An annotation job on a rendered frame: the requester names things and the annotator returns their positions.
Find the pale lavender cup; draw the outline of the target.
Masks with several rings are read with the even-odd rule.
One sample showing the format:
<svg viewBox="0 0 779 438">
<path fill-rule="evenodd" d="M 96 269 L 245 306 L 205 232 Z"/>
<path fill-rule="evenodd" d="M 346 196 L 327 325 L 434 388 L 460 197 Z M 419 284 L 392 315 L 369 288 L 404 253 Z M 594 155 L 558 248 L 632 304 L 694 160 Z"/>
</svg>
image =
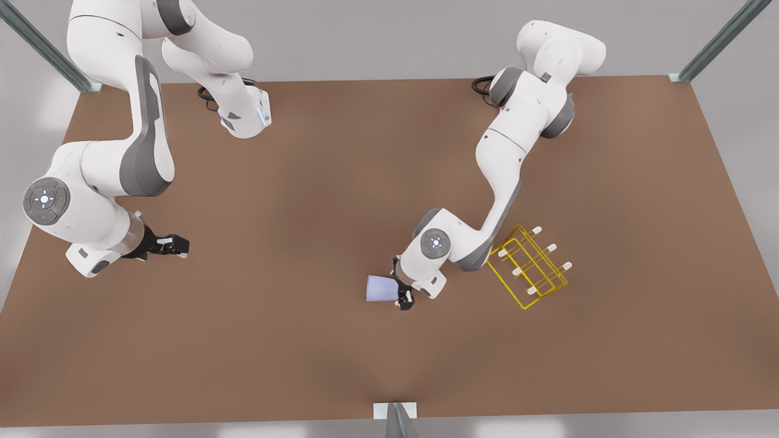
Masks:
<svg viewBox="0 0 779 438">
<path fill-rule="evenodd" d="M 368 276 L 366 300 L 368 302 L 394 302 L 398 299 L 398 283 L 392 277 Z"/>
</svg>

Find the silver frame post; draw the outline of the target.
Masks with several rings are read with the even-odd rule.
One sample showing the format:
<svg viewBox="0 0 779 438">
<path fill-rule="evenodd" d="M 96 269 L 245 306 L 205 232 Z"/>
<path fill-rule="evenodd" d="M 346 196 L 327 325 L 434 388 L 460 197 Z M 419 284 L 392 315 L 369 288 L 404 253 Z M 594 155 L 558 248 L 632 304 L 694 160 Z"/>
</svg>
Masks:
<svg viewBox="0 0 779 438">
<path fill-rule="evenodd" d="M 386 438 L 419 438 L 416 402 L 374 403 L 373 418 L 386 420 Z"/>
<path fill-rule="evenodd" d="M 668 74 L 668 80 L 671 83 L 692 83 L 772 2 L 773 0 L 747 0 L 680 72 Z"/>
<path fill-rule="evenodd" d="M 101 92 L 103 84 L 89 80 L 9 0 L 0 0 L 0 19 L 78 91 Z"/>
</svg>

